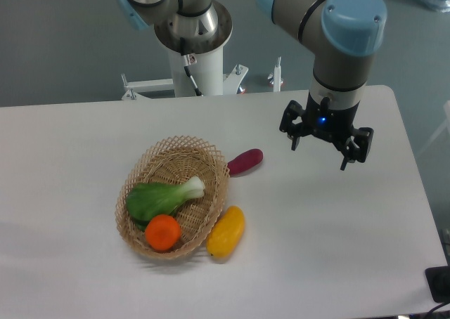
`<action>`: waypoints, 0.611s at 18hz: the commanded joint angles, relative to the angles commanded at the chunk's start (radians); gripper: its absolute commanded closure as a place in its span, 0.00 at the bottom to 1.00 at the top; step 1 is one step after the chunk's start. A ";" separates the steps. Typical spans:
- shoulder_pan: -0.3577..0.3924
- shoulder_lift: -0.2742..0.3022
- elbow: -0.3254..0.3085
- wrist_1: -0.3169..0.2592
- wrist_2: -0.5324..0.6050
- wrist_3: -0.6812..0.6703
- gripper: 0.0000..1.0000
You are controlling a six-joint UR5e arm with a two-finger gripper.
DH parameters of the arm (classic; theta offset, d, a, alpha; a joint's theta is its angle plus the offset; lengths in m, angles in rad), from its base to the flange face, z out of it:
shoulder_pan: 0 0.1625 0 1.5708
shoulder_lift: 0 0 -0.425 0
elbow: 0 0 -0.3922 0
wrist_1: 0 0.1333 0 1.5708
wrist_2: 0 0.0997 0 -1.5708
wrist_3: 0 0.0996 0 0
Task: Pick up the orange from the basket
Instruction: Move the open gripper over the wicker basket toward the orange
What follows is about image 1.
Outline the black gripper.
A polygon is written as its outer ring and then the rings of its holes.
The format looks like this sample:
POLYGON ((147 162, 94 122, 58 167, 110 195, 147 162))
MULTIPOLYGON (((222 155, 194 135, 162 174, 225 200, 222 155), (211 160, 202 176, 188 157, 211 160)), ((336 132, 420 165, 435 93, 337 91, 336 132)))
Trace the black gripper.
POLYGON ((286 133, 291 140, 292 151, 297 149, 300 139, 308 135, 334 142, 334 146, 343 156, 340 170, 344 171, 349 163, 366 161, 373 140, 372 128, 354 128, 353 122, 358 107, 357 103, 345 110, 332 110, 329 105, 328 109, 322 112, 320 103, 309 94, 305 110, 295 100, 288 103, 279 130, 286 133))

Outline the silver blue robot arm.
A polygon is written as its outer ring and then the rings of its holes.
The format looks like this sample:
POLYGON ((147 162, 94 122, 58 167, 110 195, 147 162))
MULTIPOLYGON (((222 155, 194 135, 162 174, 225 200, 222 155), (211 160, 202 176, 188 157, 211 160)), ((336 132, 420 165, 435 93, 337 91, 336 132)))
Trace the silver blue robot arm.
MULTIPOLYGON (((168 50, 176 96, 226 93, 223 48, 233 23, 215 0, 116 0, 137 30, 153 27, 168 50)), ((356 128, 373 57, 383 42, 383 0, 257 0, 272 23, 314 54, 306 105, 288 103, 279 129, 293 147, 302 137, 331 143, 343 163, 365 162, 373 139, 356 128)))

